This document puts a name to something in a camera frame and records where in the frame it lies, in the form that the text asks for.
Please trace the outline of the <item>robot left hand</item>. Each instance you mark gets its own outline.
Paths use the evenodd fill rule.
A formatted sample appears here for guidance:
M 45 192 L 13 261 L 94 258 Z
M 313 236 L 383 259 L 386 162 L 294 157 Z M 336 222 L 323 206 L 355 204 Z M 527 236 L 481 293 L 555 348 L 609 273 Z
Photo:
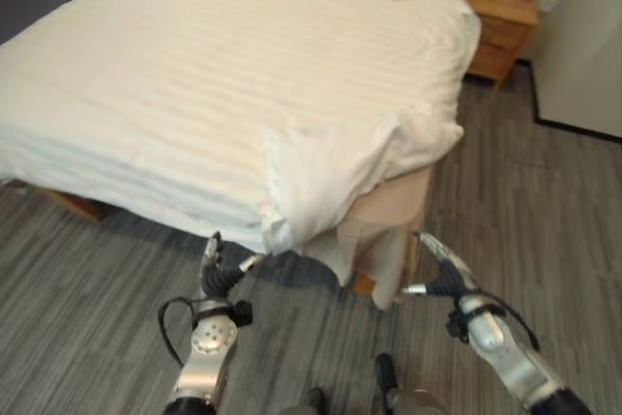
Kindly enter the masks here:
M 224 241 L 219 231 L 208 238 L 200 265 L 199 283 L 203 299 L 227 300 L 236 286 L 266 255 L 253 253 L 239 264 L 223 266 Z

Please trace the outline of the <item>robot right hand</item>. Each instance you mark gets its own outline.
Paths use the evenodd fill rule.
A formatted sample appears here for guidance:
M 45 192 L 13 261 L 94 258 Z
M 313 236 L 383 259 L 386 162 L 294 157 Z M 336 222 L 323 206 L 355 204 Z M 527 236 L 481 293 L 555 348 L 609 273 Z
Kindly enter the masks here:
M 401 294 L 447 296 L 460 299 L 462 296 L 480 291 L 470 268 L 450 247 L 423 230 L 416 231 L 413 235 L 436 259 L 438 275 L 429 282 L 403 287 L 400 290 Z

